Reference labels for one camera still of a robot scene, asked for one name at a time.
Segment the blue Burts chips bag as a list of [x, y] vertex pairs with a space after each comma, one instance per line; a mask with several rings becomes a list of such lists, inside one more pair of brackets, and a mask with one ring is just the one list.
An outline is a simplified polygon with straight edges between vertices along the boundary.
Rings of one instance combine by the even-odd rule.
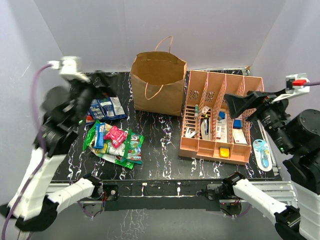
[[90, 115], [89, 113], [86, 115], [85, 124], [87, 126], [93, 125], [96, 122], [96, 120]]

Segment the pink candy packet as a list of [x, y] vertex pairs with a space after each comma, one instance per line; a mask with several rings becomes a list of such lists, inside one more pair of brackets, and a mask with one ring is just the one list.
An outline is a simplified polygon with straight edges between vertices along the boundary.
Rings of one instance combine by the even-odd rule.
[[123, 131], [119, 129], [116, 126], [113, 126], [103, 137], [104, 140], [111, 140], [111, 144], [118, 148], [126, 139], [127, 139], [128, 133], [126, 131]]

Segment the pink plastic desk organizer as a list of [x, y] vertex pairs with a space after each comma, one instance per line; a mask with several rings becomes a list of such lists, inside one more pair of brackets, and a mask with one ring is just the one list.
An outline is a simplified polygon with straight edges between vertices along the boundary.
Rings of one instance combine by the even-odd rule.
[[[181, 157], [221, 161], [229, 164], [245, 165], [251, 155], [251, 124], [245, 117], [254, 112], [246, 110], [238, 119], [242, 120], [243, 133], [247, 145], [235, 144], [233, 139], [233, 123], [225, 94], [245, 96], [248, 91], [263, 91], [264, 83], [261, 77], [217, 73], [210, 71], [192, 70], [186, 92], [183, 113], [183, 129], [181, 131], [179, 155]], [[226, 118], [217, 121], [220, 111], [226, 113]], [[209, 140], [201, 137], [200, 125], [208, 118]], [[224, 138], [216, 138], [216, 126], [224, 126]], [[229, 158], [219, 156], [219, 148], [230, 148]]]

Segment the brown paper bag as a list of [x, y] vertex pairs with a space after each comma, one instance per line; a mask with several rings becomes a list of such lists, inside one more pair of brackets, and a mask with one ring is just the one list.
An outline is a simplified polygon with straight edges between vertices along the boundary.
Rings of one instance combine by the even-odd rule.
[[137, 111], [180, 116], [184, 100], [187, 62], [172, 54], [173, 37], [167, 51], [141, 52], [131, 66], [130, 79]]

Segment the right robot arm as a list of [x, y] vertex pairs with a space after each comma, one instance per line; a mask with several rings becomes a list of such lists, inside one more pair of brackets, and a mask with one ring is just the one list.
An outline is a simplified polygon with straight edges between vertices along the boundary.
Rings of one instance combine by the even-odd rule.
[[249, 91], [246, 96], [225, 94], [231, 118], [255, 109], [247, 121], [258, 120], [279, 151], [291, 155], [284, 160], [298, 207], [270, 197], [242, 174], [236, 172], [223, 179], [223, 194], [238, 197], [259, 210], [273, 224], [284, 240], [318, 240], [320, 238], [320, 112], [306, 109], [291, 119], [286, 113], [288, 97], [283, 91]]

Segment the dark blue chips bag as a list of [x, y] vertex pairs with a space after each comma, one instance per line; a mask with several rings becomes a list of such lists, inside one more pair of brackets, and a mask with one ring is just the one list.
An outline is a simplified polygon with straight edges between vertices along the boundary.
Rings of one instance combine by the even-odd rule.
[[98, 103], [103, 113], [102, 120], [112, 121], [127, 117], [118, 97], [106, 97], [98, 100]]

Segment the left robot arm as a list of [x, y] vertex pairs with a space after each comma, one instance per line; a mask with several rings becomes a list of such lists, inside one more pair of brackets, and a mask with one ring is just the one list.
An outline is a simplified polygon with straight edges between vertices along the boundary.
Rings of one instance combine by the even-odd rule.
[[57, 168], [78, 138], [75, 129], [84, 120], [93, 100], [107, 94], [116, 95], [111, 87], [113, 76], [97, 70], [88, 75], [88, 81], [69, 81], [70, 89], [56, 86], [44, 97], [41, 108], [45, 114], [33, 142], [31, 158], [22, 182], [10, 202], [1, 205], [5, 223], [15, 221], [21, 232], [41, 232], [56, 220], [58, 214], [76, 202], [103, 195], [103, 182], [88, 173], [56, 192], [47, 189]]

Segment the blue white snack pack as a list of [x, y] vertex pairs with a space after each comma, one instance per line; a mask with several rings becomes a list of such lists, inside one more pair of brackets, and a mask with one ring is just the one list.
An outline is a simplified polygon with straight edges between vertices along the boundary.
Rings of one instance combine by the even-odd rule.
[[97, 99], [94, 99], [91, 102], [91, 105], [89, 107], [89, 112], [94, 120], [100, 121], [105, 117], [105, 114], [104, 114], [103, 110], [101, 109], [101, 106], [100, 106]]

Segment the green red snack packet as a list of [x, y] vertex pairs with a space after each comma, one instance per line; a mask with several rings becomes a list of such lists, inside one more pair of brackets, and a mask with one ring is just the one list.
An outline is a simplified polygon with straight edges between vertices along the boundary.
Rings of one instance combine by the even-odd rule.
[[118, 147], [113, 146], [111, 140], [104, 142], [104, 147], [98, 151], [99, 154], [108, 154], [113, 156], [125, 157], [128, 154], [130, 143], [122, 142]]

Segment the blue snack bar wrapper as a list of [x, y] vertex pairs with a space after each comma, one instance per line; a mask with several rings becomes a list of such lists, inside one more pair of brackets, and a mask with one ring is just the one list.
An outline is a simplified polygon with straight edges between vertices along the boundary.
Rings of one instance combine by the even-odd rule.
[[97, 120], [95, 123], [95, 140], [93, 145], [95, 149], [102, 149], [104, 147], [104, 133], [105, 124]]

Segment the Fox's mint candy bag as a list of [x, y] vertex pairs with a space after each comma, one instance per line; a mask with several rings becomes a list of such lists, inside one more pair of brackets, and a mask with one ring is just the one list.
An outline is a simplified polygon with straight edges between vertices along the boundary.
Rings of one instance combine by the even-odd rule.
[[120, 157], [119, 162], [122, 164], [130, 165], [130, 169], [133, 165], [141, 165], [142, 161], [142, 146], [145, 137], [138, 133], [131, 133], [130, 146], [128, 149], [127, 157]]

